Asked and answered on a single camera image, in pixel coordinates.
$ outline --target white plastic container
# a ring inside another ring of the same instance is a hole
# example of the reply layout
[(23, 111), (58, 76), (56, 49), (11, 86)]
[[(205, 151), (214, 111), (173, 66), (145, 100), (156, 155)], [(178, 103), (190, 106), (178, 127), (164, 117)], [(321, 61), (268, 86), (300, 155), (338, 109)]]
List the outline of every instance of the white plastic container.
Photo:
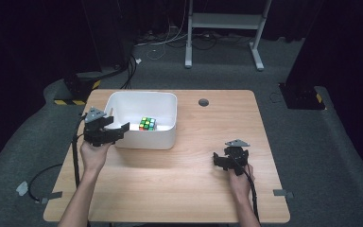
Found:
[[(177, 97), (160, 92), (115, 92), (105, 107), (113, 123), (107, 129), (118, 129), (130, 122), (130, 130), (116, 141), (118, 148), (170, 149), (176, 140)], [(142, 117), (156, 119), (155, 131), (140, 131)]]

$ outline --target forearm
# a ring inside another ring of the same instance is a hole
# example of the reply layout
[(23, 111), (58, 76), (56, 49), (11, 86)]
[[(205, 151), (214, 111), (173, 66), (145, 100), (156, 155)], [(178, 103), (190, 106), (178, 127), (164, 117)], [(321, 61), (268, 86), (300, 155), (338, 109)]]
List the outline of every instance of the forearm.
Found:
[(78, 189), (70, 200), (58, 226), (87, 226), (91, 200), (98, 173), (84, 172)]
[(259, 227), (257, 217), (255, 216), (252, 207), (248, 201), (236, 203), (238, 221), (241, 227)]

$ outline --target dark background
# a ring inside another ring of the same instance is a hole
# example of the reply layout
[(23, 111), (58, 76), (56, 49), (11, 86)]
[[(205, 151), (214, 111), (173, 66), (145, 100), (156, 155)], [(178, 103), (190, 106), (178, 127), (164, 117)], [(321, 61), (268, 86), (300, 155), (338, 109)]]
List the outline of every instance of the dark background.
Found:
[[(81, 3), (60, 1), (50, 8), (44, 1), (0, 0), (0, 151), (19, 126), (44, 105), (43, 89), (48, 84), (80, 70), (96, 70), (94, 39)], [(207, 5), (206, 1), (195, 4), (197, 11), (235, 13), (256, 13), (263, 6), (259, 0), (249, 4), (243, 0), (228, 2), (227, 7), (223, 1), (215, 0)], [(322, 8), (321, 5), (320, 0), (273, 1), (263, 38), (286, 37), (288, 42), (307, 38), (290, 82), (327, 88), (363, 158), (363, 0), (329, 0)], [(161, 18), (167, 13), (177, 24), (181, 21), (180, 6), (183, 1), (138, 1), (135, 13), (139, 33), (150, 29), (161, 32)], [(319, 9), (320, 15), (311, 30)], [(52, 17), (52, 12), (62, 16)], [(53, 33), (52, 27), (60, 22), (74, 22), (78, 26)], [(57, 37), (74, 37), (68, 44), (83, 51), (77, 54), (82, 58), (58, 55), (63, 44), (56, 43)]]

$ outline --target black cable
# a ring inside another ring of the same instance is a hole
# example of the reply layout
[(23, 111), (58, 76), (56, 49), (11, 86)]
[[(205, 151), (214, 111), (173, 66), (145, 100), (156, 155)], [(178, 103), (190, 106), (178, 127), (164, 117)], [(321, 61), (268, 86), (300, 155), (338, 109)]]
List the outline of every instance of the black cable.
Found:
[[(175, 46), (175, 45), (171, 45), (171, 43), (181, 43), (181, 45)], [(173, 48), (184, 48), (186, 46), (186, 43), (185, 43), (185, 40), (177, 40), (177, 41), (168, 42), (168, 43), (166, 43), (166, 45), (173, 47)]]
[[(222, 39), (231, 39), (231, 38), (236, 38), (236, 41), (222, 41)], [(243, 44), (243, 43), (249, 43), (254, 37), (245, 37), (245, 36), (240, 36), (240, 37), (230, 37), (230, 36), (221, 36), (217, 38), (217, 41), (220, 44)]]
[(45, 171), (47, 171), (47, 170), (49, 170), (49, 169), (51, 169), (51, 168), (54, 168), (54, 167), (58, 167), (58, 166), (61, 166), (62, 164), (56, 164), (56, 165), (53, 165), (53, 166), (50, 166), (50, 167), (47, 167), (47, 168), (45, 168), (45, 169), (43, 169), (43, 170), (41, 170), (39, 173), (37, 173), (37, 175), (35, 175), (33, 178), (32, 178), (32, 180), (31, 180), (31, 182), (30, 182), (30, 184), (28, 185), (28, 196), (31, 198), (31, 199), (33, 199), (34, 201), (37, 201), (37, 202), (41, 202), (41, 199), (39, 199), (39, 198), (37, 198), (37, 197), (35, 197), (33, 194), (32, 194), (32, 192), (31, 192), (31, 186), (32, 186), (32, 184), (34, 183), (34, 181), (41, 175), (41, 174), (43, 174), (43, 173), (45, 173)]
[(196, 48), (198, 50), (209, 50), (209, 49), (214, 48), (214, 46), (216, 46), (216, 44), (217, 44), (217, 38), (213, 34), (204, 34), (204, 35), (194, 36), (193, 40), (194, 39), (200, 39), (200, 40), (202, 40), (204, 42), (211, 42), (212, 43), (209, 47), (205, 47), (205, 48), (201, 48), (201, 47), (198, 47), (198, 46), (196, 46), (194, 44), (191, 44), (194, 48)]
[(170, 42), (174, 42), (178, 40), (179, 35), (172, 35), (172, 36), (164, 36), (164, 38), (158, 35), (148, 35), (146, 38), (142, 38), (141, 40), (138, 41), (136, 46), (141, 46), (141, 45), (149, 45), (149, 44), (160, 44), (163, 42), (166, 43), (170, 43)]
[(86, 115), (83, 115), (79, 120), (78, 124), (76, 125), (75, 132), (73, 133), (73, 140), (72, 140), (72, 151), (73, 151), (73, 167), (75, 168), (75, 182), (76, 187), (78, 187), (80, 183), (80, 175), (78, 169), (78, 139), (80, 135), (78, 135), (78, 128), (81, 122), (85, 119)]
[(259, 222), (259, 215), (258, 215), (258, 205), (257, 205), (257, 195), (256, 195), (256, 190), (255, 190), (255, 184), (254, 184), (254, 181), (252, 180), (251, 178), (251, 173), (250, 175), (247, 173), (246, 169), (244, 169), (243, 166), (241, 166), (235, 159), (234, 157), (229, 154), (229, 156), (232, 158), (232, 160), (235, 162), (235, 164), (241, 168), (241, 170), (243, 170), (244, 174), (246, 174), (247, 176), (247, 180), (249, 181), (250, 183), (250, 187), (251, 187), (251, 192), (252, 192), (252, 207), (253, 207), (253, 210), (254, 210), (254, 215), (257, 217), (258, 219), (258, 222)]
[(134, 56), (130, 56), (129, 63), (128, 63), (128, 80), (120, 87), (120, 89), (131, 89), (131, 79), (137, 70), (137, 62)]

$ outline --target table top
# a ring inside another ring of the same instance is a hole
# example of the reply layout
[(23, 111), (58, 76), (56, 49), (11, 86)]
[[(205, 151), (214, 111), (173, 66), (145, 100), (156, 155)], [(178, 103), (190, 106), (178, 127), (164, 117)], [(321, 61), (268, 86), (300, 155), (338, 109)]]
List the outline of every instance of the table top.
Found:
[[(92, 91), (84, 112), (91, 106), (104, 110), (108, 98), (116, 91), (120, 90)], [(90, 221), (238, 222), (228, 173), (213, 163), (213, 153), (224, 156), (225, 143), (234, 139), (251, 145), (247, 149), (254, 168), (261, 222), (289, 221), (285, 197), (273, 195), (274, 189), (282, 187), (252, 91), (155, 91), (169, 92), (178, 98), (175, 145), (167, 150), (111, 146), (96, 183)], [(208, 99), (209, 105), (199, 106), (201, 98)], [(80, 156), (78, 162), (81, 174)], [(62, 197), (48, 202), (44, 219), (59, 221), (75, 190), (69, 148), (53, 189), (62, 191)]]

